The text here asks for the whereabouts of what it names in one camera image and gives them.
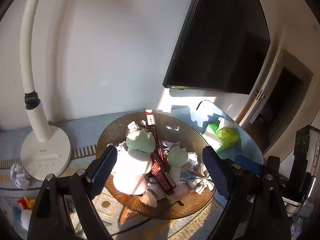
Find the paper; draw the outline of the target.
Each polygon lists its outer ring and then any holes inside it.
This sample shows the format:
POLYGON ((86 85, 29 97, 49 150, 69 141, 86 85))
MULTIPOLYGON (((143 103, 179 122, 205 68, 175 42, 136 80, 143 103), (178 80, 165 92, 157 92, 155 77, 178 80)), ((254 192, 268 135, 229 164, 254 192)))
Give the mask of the paper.
POLYGON ((13 164, 10 168, 10 178, 12 182, 19 188, 27 190, 30 185, 30 175, 20 164, 13 164))

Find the silver foil snack wrapper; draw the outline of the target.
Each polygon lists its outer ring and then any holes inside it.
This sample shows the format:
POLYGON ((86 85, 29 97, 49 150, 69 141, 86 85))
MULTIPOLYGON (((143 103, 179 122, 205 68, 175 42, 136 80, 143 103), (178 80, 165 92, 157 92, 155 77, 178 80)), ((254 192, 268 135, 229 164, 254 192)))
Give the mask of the silver foil snack wrapper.
POLYGON ((187 185, 197 194, 202 194, 205 189, 213 191, 215 187, 207 170, 199 174, 195 171, 191 172, 191 170, 183 168, 180 174, 180 181, 187 183, 187 185))

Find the round blue glass side table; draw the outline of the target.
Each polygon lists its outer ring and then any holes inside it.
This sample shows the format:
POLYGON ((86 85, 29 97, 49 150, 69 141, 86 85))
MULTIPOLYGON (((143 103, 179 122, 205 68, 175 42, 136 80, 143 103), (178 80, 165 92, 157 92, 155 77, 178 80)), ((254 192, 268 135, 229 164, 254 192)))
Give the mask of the round blue glass side table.
POLYGON ((200 153, 203 161, 191 153, 187 164, 170 171, 175 182, 186 183, 198 194, 204 189, 217 189, 219 195, 229 199, 238 187, 233 165, 257 171, 263 164, 261 150, 248 133, 208 100, 196 107, 172 106, 171 114, 194 128, 207 143, 200 153))

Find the green tissue pack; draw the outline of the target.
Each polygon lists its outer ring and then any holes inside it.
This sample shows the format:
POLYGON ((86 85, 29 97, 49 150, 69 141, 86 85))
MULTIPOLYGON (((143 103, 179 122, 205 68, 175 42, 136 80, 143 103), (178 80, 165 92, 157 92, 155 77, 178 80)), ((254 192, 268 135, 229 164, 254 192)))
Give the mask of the green tissue pack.
POLYGON ((240 139, 234 123, 223 117, 218 117, 216 123, 208 124, 202 137, 216 152, 230 148, 240 139))

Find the green white pink dango plush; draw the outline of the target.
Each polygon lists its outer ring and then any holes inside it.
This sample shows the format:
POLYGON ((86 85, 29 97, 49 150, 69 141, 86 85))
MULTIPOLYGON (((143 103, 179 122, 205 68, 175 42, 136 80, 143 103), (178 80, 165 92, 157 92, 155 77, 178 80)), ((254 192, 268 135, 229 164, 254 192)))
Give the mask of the green white pink dango plush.
POLYGON ((153 135, 136 129, 116 149, 118 156, 112 170, 114 187, 124 194, 143 194, 147 188, 146 175, 152 168, 153 135))

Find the brown ribbed wicker bowl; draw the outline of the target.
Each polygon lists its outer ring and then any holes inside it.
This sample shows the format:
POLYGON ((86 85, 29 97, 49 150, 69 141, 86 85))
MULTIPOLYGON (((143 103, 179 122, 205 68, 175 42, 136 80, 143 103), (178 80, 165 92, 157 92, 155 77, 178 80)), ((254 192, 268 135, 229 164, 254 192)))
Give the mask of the brown ribbed wicker bowl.
MULTIPOLYGON (((197 160, 202 163, 202 150, 208 143, 200 135, 200 133, 188 124, 163 113, 154 113, 157 135, 159 140, 172 140, 180 142, 182 148, 186 148, 189 152, 194 152, 197 155, 197 160)), ((97 158, 99 158, 108 144, 119 144, 125 141, 127 136, 127 126, 131 122, 146 121, 145 112, 134 112, 125 114, 110 123, 100 135, 98 143, 95 146, 97 158)), ((164 164, 158 156, 158 153, 151 155, 153 167, 148 175, 160 180, 160 184, 164 185, 170 193, 173 192, 174 182, 168 174, 160 174, 164 170, 164 164)), ((138 196, 125 195, 118 191, 113 183, 114 176, 110 175, 105 187, 110 194, 116 198, 118 202, 126 206, 128 209, 136 213, 154 219, 171 220, 179 219, 192 215, 203 208, 213 197, 214 190, 205 188, 201 194, 189 193, 180 204, 172 204, 167 198, 158 201, 157 207, 150 207, 139 200, 138 196)))

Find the blue white cat plush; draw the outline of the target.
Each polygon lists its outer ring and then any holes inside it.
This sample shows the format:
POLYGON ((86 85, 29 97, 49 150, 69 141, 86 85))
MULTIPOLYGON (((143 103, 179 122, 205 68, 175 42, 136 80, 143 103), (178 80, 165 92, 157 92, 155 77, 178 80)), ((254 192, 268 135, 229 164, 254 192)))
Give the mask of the blue white cat plush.
POLYGON ((12 214, 14 217, 14 225, 19 225, 23 230, 28 231, 35 202, 36 198, 33 197, 23 197, 13 202, 12 214))

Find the black wall monitor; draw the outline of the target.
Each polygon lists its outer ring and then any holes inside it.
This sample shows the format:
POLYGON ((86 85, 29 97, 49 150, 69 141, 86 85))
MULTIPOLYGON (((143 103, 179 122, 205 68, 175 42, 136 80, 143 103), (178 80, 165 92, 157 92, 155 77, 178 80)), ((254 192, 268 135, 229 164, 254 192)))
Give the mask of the black wall monitor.
POLYGON ((192 0, 163 86, 248 95, 269 46, 260 0, 192 0))

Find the pink dango skewer plush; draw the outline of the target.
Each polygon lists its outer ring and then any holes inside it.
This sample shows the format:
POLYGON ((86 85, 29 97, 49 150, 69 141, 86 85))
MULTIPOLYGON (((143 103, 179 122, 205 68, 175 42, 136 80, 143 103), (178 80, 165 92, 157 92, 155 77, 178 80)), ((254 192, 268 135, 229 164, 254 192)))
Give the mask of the pink dango skewer plush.
POLYGON ((168 199, 172 203, 182 200, 189 193, 186 182, 180 179, 182 168, 188 163, 188 159, 188 153, 185 148, 173 147, 167 156, 167 161, 170 166, 169 175, 176 185, 174 193, 168 196, 168 199))

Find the dark red long box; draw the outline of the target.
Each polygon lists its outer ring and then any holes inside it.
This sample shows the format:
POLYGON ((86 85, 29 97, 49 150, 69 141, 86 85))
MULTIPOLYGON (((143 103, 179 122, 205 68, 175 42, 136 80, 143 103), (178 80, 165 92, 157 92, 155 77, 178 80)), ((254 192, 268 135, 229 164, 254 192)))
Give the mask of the dark red long box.
POLYGON ((161 145, 158 138, 156 119, 151 109, 145 111, 146 114, 146 126, 149 132, 152 134, 155 140, 155 149, 151 153, 151 159, 153 162, 151 172, 157 179, 162 190, 169 196, 174 193, 176 187, 173 179, 169 175, 169 165, 164 159, 161 145))

